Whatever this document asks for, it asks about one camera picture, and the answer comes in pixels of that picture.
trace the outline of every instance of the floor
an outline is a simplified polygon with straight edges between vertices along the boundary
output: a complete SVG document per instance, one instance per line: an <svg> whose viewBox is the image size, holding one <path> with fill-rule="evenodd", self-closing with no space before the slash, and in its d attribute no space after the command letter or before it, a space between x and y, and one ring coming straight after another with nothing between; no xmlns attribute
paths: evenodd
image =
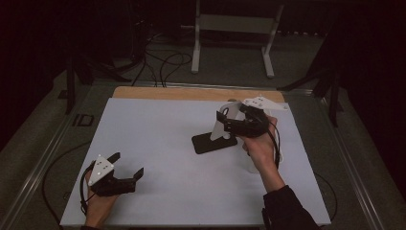
<svg viewBox="0 0 406 230"><path fill-rule="evenodd" d="M157 35L147 47L144 71L141 72L143 65L139 64L121 73L132 82L118 83L97 72L91 86L81 85L77 80L78 100L71 115L64 113L66 101L57 98L65 89L65 73L62 73L55 79L53 91L1 152L4 158L0 163L0 181L6 185L0 188L1 229L57 229L41 188L44 186L47 200L56 215L61 217L105 102L116 86L275 90L305 75L322 42L320 37L278 35L271 49L276 76L268 79L258 42L218 42L211 38L211 34L206 34L199 73L192 74L187 56L192 54L191 37L175 41ZM174 56L163 65L162 59L171 55ZM187 63L177 68L177 65L168 62ZM126 61L116 59L116 64L126 64ZM324 229L406 229L405 201L389 177L345 90L341 89L341 111L337 114L339 127L335 128L326 120L325 100L315 100L310 96L315 83L304 84L299 89L284 93L284 96L295 108L295 119L310 163L315 171L323 175L318 182L328 212L331 216L336 213L332 224ZM92 115L95 121L92 126L75 126L77 114ZM52 165L59 156L60 160ZM333 186L337 199L328 184Z"/></svg>

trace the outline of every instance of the person's right hand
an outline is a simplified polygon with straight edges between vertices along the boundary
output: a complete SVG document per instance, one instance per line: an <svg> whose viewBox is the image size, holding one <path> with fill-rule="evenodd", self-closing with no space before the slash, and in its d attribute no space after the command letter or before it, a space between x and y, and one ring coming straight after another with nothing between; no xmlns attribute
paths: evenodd
<svg viewBox="0 0 406 230"><path fill-rule="evenodd" d="M269 130L275 137L275 126L278 120L268 116ZM262 178L263 185L266 191L272 192L284 186L284 182L278 172L274 160L275 146L268 133L264 133L259 137L248 138L240 136L244 141L242 146L251 156L255 167L258 169Z"/></svg>

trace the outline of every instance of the person's left hand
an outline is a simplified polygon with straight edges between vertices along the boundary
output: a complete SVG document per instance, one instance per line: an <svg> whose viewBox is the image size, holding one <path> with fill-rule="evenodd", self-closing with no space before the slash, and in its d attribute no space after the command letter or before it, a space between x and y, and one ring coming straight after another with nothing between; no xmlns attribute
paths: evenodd
<svg viewBox="0 0 406 230"><path fill-rule="evenodd" d="M89 181L92 171L86 174L86 183ZM89 227L102 229L104 222L110 215L111 209L116 202L118 195L113 196L98 196L90 187L87 187L87 197L89 199L87 204L87 215L85 225Z"/></svg>

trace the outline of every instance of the dark background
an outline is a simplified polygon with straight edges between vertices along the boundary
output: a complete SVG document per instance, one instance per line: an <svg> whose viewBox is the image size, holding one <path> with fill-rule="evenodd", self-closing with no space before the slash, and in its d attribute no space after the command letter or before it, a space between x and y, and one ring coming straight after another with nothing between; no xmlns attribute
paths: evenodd
<svg viewBox="0 0 406 230"><path fill-rule="evenodd" d="M69 50L75 44L84 53L111 64L113 57L129 57L126 1L3 1L0 8L0 108L2 149L41 99L52 89L53 78L65 69ZM266 11L247 11L245 1L228 8L230 14L263 16ZM315 68L321 60L335 61L340 47L351 49L340 61L341 86L367 127L382 159L403 196L406 197L406 91L403 90L406 40L406 7L403 2L381 1L353 4L351 1L317 1L287 4L279 30L283 35L307 33L325 36L337 19L346 29L330 33ZM180 37L180 25L193 25L194 2L188 0L132 1L134 20L146 20L156 30ZM202 1L202 11L222 11L217 1ZM107 40L123 40L112 46Z"/></svg>

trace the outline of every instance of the white table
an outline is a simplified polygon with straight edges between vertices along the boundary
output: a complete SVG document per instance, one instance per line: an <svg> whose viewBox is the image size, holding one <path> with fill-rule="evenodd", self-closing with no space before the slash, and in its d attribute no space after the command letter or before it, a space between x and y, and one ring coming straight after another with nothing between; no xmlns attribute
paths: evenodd
<svg viewBox="0 0 406 230"><path fill-rule="evenodd" d="M109 100L79 177L99 154L108 157L117 151L122 155L115 164L117 178L129 178L142 167L145 175L137 182L134 194L119 198L106 224L146 227L262 225L260 210L265 190L259 174L248 172L249 158L241 143L201 155L193 149L193 135L210 132L215 111L225 103ZM291 111L272 113L279 118L283 179L317 223L329 224ZM76 226L83 223L77 182L61 224Z"/></svg>

